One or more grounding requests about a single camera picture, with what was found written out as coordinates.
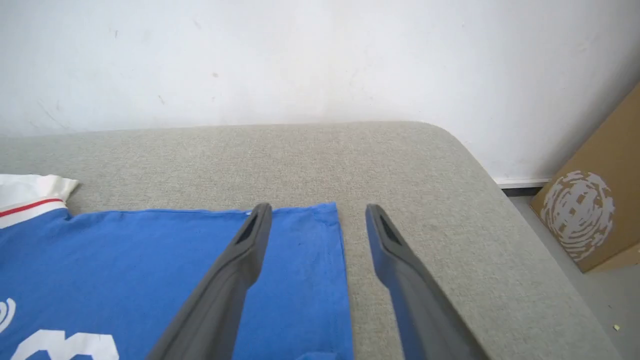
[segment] white wall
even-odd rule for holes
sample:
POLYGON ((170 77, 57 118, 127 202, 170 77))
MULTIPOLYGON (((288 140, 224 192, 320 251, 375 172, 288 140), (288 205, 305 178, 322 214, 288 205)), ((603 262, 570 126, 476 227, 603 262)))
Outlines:
POLYGON ((4 0, 0 131, 403 119, 550 177, 640 80, 640 1, 4 0))

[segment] white baseboard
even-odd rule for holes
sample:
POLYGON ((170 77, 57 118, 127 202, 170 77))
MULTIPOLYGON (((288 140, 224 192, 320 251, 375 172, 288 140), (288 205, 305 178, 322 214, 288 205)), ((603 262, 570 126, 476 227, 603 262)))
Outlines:
POLYGON ((516 188, 540 188, 545 186, 551 179, 494 179, 501 189, 516 188))

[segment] fabric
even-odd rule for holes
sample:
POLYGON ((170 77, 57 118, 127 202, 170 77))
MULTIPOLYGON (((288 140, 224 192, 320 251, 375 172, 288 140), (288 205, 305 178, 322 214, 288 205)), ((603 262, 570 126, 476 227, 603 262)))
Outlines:
POLYGON ((56 175, 0 174, 0 209, 46 197, 67 201, 77 184, 56 175))
POLYGON ((0 171, 82 179, 74 213, 337 201, 357 359, 402 359, 364 220, 377 202, 492 359, 617 359, 548 250, 464 146, 418 122, 110 131, 0 142, 0 171))
MULTIPOLYGON (((247 217, 61 208, 0 230, 0 359, 143 359, 247 217)), ((234 359, 327 356, 353 358, 337 209, 277 209, 234 359)))

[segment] blue t-shirt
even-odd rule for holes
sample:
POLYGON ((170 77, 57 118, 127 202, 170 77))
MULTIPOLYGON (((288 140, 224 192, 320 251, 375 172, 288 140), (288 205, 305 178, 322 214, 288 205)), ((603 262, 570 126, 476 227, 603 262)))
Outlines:
MULTIPOLYGON (((0 359, 143 359, 247 217, 56 209, 0 229, 0 359)), ((335 204, 274 210, 244 303, 234 359, 298 358, 353 358, 335 204)))

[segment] white printed logo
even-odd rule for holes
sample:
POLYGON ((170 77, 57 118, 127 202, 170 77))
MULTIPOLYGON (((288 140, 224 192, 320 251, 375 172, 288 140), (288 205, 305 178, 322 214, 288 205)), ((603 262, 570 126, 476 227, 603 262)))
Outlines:
POLYGON ((11 360, 26 360, 44 350, 51 360, 71 360, 76 355, 88 355, 93 360, 118 360, 118 350, 111 335, 77 332, 65 339, 60 330, 38 330, 24 340, 11 360))
POLYGON ((6 304, 0 301, 0 332, 3 332, 15 315, 15 301, 6 299, 6 304))
POLYGON ((551 186, 540 218, 578 262, 607 239, 614 210, 611 189, 602 178, 577 170, 551 186))

